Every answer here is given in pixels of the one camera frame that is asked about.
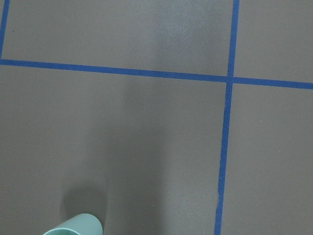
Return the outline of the green plastic cup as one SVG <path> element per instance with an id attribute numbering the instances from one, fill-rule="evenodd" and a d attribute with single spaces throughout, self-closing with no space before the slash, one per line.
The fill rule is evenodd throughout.
<path id="1" fill-rule="evenodd" d="M 82 213 L 57 225 L 44 235 L 102 235 L 101 222 L 94 215 Z"/>

